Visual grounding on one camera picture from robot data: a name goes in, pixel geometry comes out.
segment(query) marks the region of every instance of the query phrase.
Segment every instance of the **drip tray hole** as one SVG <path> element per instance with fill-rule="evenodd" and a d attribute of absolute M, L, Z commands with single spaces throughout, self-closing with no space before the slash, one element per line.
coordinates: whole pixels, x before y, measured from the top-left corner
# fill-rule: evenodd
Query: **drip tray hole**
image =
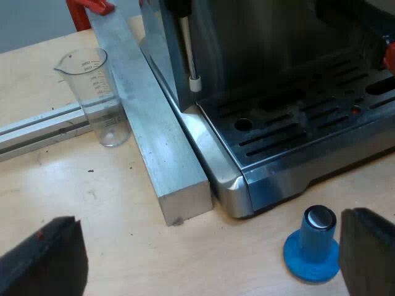
<path fill-rule="evenodd" d="M 250 131 L 252 129 L 252 121 L 247 118 L 240 118 L 238 121 L 236 121 L 235 128 L 238 131 Z"/>

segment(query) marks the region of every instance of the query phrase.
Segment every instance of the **blue tamper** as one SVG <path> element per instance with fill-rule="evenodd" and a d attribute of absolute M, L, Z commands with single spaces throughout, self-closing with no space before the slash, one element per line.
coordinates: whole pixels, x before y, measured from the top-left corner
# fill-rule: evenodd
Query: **blue tamper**
<path fill-rule="evenodd" d="M 323 205 L 309 207 L 302 226 L 284 244 L 284 261 L 289 270 L 307 282 L 325 282 L 339 271 L 339 245 L 333 239 L 336 215 Z"/>

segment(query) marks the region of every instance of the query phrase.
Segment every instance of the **espresso machine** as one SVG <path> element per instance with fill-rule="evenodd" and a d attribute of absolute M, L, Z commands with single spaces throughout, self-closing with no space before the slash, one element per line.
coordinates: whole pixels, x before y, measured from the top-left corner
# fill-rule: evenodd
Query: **espresso machine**
<path fill-rule="evenodd" d="M 140 48 L 242 218 L 395 147 L 395 3 L 140 0 Z"/>

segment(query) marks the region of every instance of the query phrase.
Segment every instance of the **white wall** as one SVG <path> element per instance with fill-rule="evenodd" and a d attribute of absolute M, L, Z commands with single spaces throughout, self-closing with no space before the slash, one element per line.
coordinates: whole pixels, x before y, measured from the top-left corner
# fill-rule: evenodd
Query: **white wall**
<path fill-rule="evenodd" d="M 75 32 L 65 0 L 0 2 L 0 52 Z"/>

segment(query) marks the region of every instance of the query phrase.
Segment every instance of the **stainless steel drip tray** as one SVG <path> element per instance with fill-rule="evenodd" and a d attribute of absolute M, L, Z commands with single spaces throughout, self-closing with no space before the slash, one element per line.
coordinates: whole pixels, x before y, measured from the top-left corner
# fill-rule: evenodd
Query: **stainless steel drip tray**
<path fill-rule="evenodd" d="M 244 175 L 254 211 L 395 146 L 395 78 L 355 54 L 199 106 Z"/>

